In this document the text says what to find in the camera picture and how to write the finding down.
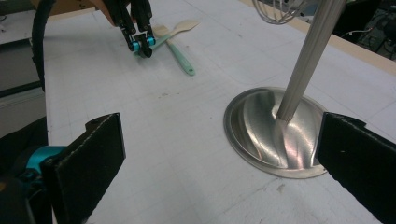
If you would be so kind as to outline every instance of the metal pole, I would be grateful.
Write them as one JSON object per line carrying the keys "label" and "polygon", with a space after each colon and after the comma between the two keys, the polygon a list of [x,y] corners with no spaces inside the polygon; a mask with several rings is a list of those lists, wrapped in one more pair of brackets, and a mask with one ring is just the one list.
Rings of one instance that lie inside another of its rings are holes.
{"label": "metal pole", "polygon": [[309,28],[289,85],[277,111],[277,118],[285,121],[290,121],[293,118],[346,1],[322,0],[319,2],[313,23]]}

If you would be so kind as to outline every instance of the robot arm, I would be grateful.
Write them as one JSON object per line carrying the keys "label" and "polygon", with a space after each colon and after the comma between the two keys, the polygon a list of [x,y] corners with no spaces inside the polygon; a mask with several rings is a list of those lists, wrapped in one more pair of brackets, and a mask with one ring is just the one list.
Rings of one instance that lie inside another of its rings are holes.
{"label": "robot arm", "polygon": [[130,51],[137,51],[143,57],[151,57],[155,44],[149,20],[152,17],[149,0],[131,0],[131,15],[136,19],[140,34],[136,34],[134,23],[123,0],[104,0],[114,24],[121,28]]}

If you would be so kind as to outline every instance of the stainless steel base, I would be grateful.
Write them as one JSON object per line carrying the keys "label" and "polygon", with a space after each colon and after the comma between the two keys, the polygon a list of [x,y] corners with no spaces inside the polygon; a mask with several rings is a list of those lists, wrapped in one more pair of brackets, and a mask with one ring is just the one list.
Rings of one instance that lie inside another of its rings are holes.
{"label": "stainless steel base", "polygon": [[233,148],[266,173],[308,178],[326,173],[315,157],[324,107],[303,97],[290,122],[276,118],[284,90],[242,92],[228,105],[224,128]]}

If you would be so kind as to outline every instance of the white table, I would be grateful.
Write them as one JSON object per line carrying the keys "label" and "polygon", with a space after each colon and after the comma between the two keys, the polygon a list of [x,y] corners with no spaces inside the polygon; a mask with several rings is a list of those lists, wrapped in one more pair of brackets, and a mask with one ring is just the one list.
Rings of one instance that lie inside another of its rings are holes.
{"label": "white table", "polygon": [[[127,159],[88,223],[378,223],[330,175],[263,173],[223,131],[237,94],[286,87],[304,33],[267,24],[236,0],[150,3],[153,25],[200,22],[175,38],[196,76],[166,46],[136,59],[99,12],[47,25],[49,142],[68,145],[85,122],[121,115]],[[396,76],[328,46],[306,95],[395,142]]]}

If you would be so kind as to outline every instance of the black cable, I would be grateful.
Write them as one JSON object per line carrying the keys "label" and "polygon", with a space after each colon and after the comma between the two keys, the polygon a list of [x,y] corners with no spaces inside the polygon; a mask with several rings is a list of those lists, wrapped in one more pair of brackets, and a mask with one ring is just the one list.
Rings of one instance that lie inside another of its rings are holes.
{"label": "black cable", "polygon": [[35,63],[35,69],[37,70],[38,77],[40,78],[41,88],[43,91],[45,91],[43,39],[47,20],[55,2],[56,0],[41,0],[39,2],[37,11],[35,12],[32,28],[32,59]]}

